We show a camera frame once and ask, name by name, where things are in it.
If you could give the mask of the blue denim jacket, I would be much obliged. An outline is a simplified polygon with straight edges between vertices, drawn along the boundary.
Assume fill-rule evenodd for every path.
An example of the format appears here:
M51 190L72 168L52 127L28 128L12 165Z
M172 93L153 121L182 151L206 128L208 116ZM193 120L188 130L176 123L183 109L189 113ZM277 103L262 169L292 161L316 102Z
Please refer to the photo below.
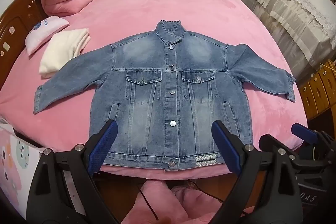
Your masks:
M244 84L294 101L294 82L248 45L162 20L155 30L68 61L37 88L34 113L94 86L90 134L110 119L118 125L106 165L186 170L223 162L211 135L216 120L243 143L253 142Z

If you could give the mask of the wooden drawer cabinet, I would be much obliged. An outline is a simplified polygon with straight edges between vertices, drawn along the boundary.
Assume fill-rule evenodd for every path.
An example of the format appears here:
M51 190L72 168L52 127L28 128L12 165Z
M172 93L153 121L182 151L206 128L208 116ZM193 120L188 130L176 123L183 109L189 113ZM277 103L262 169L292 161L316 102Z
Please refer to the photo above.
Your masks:
M327 60L320 70L299 87L307 120L311 120L335 105L335 62Z

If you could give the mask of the cartoon printed storage bag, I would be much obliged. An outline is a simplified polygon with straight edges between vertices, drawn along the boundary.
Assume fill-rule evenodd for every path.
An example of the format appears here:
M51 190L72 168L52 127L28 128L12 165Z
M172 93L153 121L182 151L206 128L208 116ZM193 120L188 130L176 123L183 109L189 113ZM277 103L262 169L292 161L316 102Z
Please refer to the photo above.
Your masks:
M51 191L48 165L39 164L45 149L15 135L13 126L1 118L1 190L23 218L31 188L34 196Z

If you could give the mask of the pink plush trousers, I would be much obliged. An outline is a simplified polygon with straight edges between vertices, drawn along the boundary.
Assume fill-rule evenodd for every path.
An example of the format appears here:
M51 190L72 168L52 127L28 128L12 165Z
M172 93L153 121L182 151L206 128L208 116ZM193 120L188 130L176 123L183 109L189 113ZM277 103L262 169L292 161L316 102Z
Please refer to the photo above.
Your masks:
M209 223L235 182L232 174L185 181L147 180L122 223Z

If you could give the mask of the cream lace-covered furniture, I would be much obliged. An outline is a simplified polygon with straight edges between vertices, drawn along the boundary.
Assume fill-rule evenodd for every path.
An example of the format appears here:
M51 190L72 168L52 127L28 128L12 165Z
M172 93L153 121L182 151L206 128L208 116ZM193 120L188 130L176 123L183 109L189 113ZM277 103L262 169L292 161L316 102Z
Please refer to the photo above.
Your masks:
M298 83L335 54L330 0L242 0L269 31Z

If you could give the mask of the folded cream white garment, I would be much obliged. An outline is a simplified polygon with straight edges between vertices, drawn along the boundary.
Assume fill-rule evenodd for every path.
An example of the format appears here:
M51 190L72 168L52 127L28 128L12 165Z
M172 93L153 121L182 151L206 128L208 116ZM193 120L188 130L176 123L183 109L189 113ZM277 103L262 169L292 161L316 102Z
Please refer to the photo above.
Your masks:
M89 29L60 31L50 39L39 65L39 74L48 79L68 61L78 57L90 41Z

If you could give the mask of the brown wooden headboard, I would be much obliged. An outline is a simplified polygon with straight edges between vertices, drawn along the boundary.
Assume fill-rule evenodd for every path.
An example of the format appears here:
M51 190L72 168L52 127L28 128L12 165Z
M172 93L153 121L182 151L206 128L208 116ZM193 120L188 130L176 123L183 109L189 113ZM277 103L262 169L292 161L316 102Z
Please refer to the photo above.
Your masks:
M1 15L1 85L25 49L25 39L47 14L41 0L15 0Z

